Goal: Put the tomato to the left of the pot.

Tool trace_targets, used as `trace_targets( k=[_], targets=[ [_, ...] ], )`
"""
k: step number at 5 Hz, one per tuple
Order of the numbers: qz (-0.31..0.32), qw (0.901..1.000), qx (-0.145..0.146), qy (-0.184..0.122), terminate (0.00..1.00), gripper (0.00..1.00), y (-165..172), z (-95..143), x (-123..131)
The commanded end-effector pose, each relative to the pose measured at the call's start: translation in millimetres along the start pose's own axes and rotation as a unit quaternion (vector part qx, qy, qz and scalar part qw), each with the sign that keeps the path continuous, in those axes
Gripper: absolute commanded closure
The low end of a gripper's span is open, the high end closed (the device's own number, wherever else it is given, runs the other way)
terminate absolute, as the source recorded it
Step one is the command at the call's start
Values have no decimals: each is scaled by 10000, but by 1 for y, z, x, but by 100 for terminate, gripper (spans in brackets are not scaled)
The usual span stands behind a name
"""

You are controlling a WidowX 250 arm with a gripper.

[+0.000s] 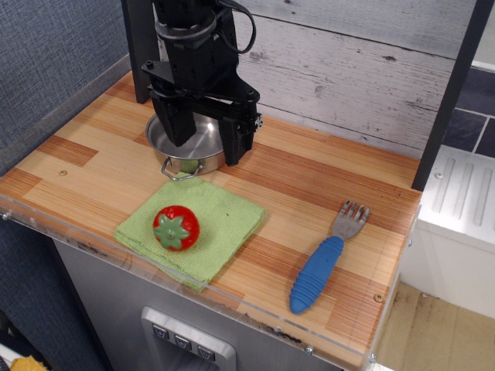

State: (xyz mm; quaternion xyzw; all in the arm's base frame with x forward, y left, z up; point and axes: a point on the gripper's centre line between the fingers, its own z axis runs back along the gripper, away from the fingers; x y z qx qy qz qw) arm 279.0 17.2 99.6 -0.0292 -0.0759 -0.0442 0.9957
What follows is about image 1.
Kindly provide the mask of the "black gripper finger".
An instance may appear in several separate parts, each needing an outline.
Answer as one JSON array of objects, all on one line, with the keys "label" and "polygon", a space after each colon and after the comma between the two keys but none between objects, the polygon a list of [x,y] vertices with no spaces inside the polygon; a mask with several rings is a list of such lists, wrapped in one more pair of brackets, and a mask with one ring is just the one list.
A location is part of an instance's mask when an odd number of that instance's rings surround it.
[{"label": "black gripper finger", "polygon": [[219,121],[220,138],[225,163],[237,165],[247,151],[252,149],[255,124],[251,119],[223,117]]},{"label": "black gripper finger", "polygon": [[150,92],[155,114],[168,139],[176,146],[184,145],[195,133],[193,112],[182,106],[177,97],[167,97],[157,90]]}]

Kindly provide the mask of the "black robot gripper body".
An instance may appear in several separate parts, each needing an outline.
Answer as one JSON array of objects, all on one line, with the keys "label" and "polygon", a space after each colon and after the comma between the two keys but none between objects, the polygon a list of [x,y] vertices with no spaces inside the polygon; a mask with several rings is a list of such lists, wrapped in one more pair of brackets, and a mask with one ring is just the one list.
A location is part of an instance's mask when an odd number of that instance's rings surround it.
[{"label": "black robot gripper body", "polygon": [[231,9],[158,9],[155,30],[165,45],[165,62],[147,61],[142,69],[152,88],[177,97],[193,114],[219,121],[223,117],[251,119],[255,130],[261,118],[260,94],[237,74],[239,56],[249,52],[237,44]]}]

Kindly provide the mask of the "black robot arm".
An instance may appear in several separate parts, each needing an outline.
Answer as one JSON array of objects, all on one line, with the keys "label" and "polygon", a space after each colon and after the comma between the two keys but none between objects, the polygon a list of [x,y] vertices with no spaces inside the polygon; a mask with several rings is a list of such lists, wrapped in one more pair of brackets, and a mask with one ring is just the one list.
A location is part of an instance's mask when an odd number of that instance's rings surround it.
[{"label": "black robot arm", "polygon": [[261,125],[260,94],[237,74],[239,56],[233,13],[250,12],[235,1],[155,1],[157,36],[165,62],[146,62],[150,96],[165,133],[176,147],[195,133],[194,114],[217,121],[225,160],[236,165],[253,145]]}]

